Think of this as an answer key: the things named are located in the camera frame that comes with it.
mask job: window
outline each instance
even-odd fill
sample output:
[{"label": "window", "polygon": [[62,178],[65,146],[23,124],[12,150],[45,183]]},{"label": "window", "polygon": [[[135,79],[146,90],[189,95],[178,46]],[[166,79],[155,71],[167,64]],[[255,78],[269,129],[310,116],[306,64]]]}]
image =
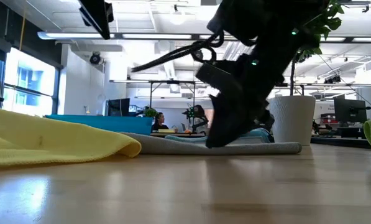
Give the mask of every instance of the window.
[{"label": "window", "polygon": [[3,109],[28,115],[51,114],[53,100],[49,96],[38,96],[12,88],[4,89]]},{"label": "window", "polygon": [[3,109],[29,115],[52,113],[55,67],[11,49],[4,76]]}]

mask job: plant pot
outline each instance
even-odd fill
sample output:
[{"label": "plant pot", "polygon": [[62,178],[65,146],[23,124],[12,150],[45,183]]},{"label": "plant pot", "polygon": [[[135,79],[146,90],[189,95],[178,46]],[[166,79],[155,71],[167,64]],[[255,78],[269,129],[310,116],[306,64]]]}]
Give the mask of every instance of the plant pot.
[{"label": "plant pot", "polygon": [[275,142],[299,142],[309,146],[315,98],[312,96],[280,96],[270,100]]}]

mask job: monitor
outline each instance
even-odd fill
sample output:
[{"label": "monitor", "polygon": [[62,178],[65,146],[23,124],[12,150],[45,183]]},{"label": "monitor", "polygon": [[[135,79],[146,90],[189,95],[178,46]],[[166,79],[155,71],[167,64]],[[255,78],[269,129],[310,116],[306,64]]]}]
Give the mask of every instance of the monitor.
[{"label": "monitor", "polygon": [[182,126],[182,128],[183,128],[183,132],[185,132],[185,131],[186,131],[185,124],[184,124],[184,123],[181,123],[181,126]]},{"label": "monitor", "polygon": [[364,100],[334,99],[334,112],[336,121],[361,123],[367,121]]},{"label": "monitor", "polygon": [[106,102],[105,116],[128,116],[130,98],[108,100]]}]

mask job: wooden tabletop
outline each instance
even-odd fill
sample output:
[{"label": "wooden tabletop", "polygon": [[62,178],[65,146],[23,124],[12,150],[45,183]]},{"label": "wooden tabletop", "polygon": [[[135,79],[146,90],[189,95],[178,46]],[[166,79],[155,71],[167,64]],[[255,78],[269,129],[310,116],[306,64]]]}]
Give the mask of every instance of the wooden tabletop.
[{"label": "wooden tabletop", "polygon": [[0,170],[0,223],[371,224],[371,149]]}]

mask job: person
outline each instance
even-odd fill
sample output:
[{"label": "person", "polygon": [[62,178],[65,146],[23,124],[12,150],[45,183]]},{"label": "person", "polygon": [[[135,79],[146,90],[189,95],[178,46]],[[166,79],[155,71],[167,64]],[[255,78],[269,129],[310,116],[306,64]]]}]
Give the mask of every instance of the person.
[{"label": "person", "polygon": [[195,113],[194,124],[192,125],[192,130],[197,133],[208,133],[208,123],[209,120],[204,113],[204,109],[201,105],[195,105],[193,108]]},{"label": "person", "polygon": [[165,122],[165,115],[163,115],[162,112],[159,112],[155,116],[155,122],[152,125],[152,130],[158,131],[159,129],[168,129],[168,126],[164,125],[164,122]]}]

